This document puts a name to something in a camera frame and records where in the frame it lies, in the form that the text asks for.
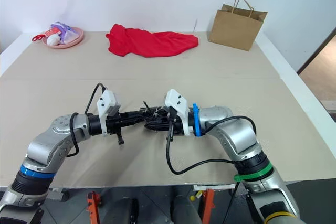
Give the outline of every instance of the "green cable tie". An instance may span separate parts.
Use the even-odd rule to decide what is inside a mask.
[[[239,175],[239,174],[235,175],[234,180],[235,182],[241,182],[242,180],[245,180],[245,179],[258,178],[268,173],[271,169],[272,169],[272,164],[271,162],[269,162],[269,164],[264,169],[256,173],[251,173],[251,174],[246,174],[246,175]]]

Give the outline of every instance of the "black wire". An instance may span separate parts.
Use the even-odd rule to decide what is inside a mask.
[[[78,144],[77,144],[77,140],[76,140],[76,137],[75,137],[75,133],[74,133],[74,118],[75,116],[78,115],[77,112],[73,113],[70,117],[70,121],[69,121],[69,128],[70,128],[70,134],[71,134],[71,138],[72,138],[72,142],[74,143],[74,147],[75,147],[75,152],[72,153],[72,154],[68,154],[67,157],[72,157],[72,156],[75,156],[79,153],[79,147],[78,147]]]
[[[224,217],[224,220],[223,220],[222,224],[225,224],[225,222],[227,220],[227,217],[229,216],[229,212],[230,212],[232,203],[233,203],[233,201],[234,201],[234,199],[236,197],[236,193],[237,193],[237,189],[238,189],[239,184],[240,184],[240,182],[237,182],[237,184],[235,186],[235,189],[233,190],[233,193],[232,193],[232,196],[231,196],[231,200],[230,200],[229,206],[227,207],[226,214],[225,214],[225,217]]]
[[[103,85],[102,83],[100,83],[100,82],[96,85],[96,87],[95,87],[95,89],[93,90],[93,93],[92,93],[92,95],[91,95],[91,98],[90,98],[90,100],[89,100],[89,103],[88,103],[88,105],[86,106],[86,109],[85,109],[85,112],[84,112],[85,115],[88,113],[88,110],[89,110],[89,108],[90,108],[90,105],[91,105],[91,102],[92,102],[92,100],[93,100],[93,97],[95,96],[94,94],[96,93],[96,91],[97,91],[97,89],[98,89],[99,86],[101,86],[101,88],[102,88],[102,92],[104,92],[105,89],[106,89],[106,87],[104,87],[104,85]]]
[[[249,121],[251,124],[252,124],[252,127],[253,127],[253,131],[254,131],[254,134],[257,135],[257,128],[256,128],[256,124],[253,122],[253,120],[251,118],[248,118],[247,116],[244,116],[244,115],[234,115],[234,116],[230,116],[228,118],[224,118],[224,119],[221,119],[217,122],[215,122],[214,124],[212,124],[209,128],[207,128],[205,130],[205,133],[208,133],[210,130],[212,130],[214,127],[216,127],[217,125],[221,124],[221,123],[224,123],[226,121],[229,121],[229,120],[233,120],[233,119],[245,119],[247,121]]]
[[[207,160],[198,162],[196,164],[193,164],[193,165],[187,167],[186,169],[176,171],[172,166],[172,163],[170,161],[170,156],[169,156],[170,142],[173,139],[173,133],[174,133],[174,123],[172,123],[172,121],[169,121],[169,130],[168,130],[167,145],[166,145],[166,159],[167,159],[167,163],[168,163],[168,167],[169,167],[170,171],[175,175],[180,175],[180,174],[186,173],[189,170],[195,168],[196,166],[203,165],[203,164],[210,163],[210,162],[224,162],[224,163],[229,163],[229,164],[234,163],[233,161],[227,160],[227,159],[219,159],[219,158],[218,159],[207,159]]]

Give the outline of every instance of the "red cloth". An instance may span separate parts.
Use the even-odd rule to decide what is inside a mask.
[[[112,27],[106,37],[110,41],[109,51],[119,56],[130,52],[144,57],[175,56],[198,45],[198,38],[193,35],[172,31],[152,34],[118,24]]]

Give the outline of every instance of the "table surface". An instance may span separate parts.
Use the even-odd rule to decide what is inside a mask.
[[[257,44],[246,52],[195,33],[200,45],[175,57],[119,57],[107,51],[104,35],[86,33],[80,44],[64,50],[31,44],[0,77],[0,186],[13,181],[30,141],[54,118],[83,113],[97,82],[118,94],[121,111],[137,110],[144,100],[161,105],[170,88],[190,105],[227,106],[256,122],[258,139],[284,180],[336,177],[333,154]],[[91,111],[97,113],[94,106]],[[51,186],[234,182],[234,167],[223,163],[173,175],[165,160],[165,133],[142,124],[122,132],[121,146],[115,135],[80,143],[79,155],[65,160]],[[227,158],[211,136],[175,137],[171,144],[175,169],[208,158]]]

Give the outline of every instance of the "paper bag handle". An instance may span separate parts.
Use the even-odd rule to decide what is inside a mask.
[[[248,8],[250,8],[250,10],[251,10],[250,15],[248,15],[248,17],[251,18],[251,15],[252,15],[252,12],[254,11],[254,8],[251,7],[250,4],[249,4],[246,0],[244,0],[244,1],[245,1],[245,3],[248,5]],[[235,0],[235,3],[233,4],[233,8],[232,8],[231,13],[233,13],[233,11],[237,8],[238,3],[239,3],[239,0],[238,0],[238,1]]]

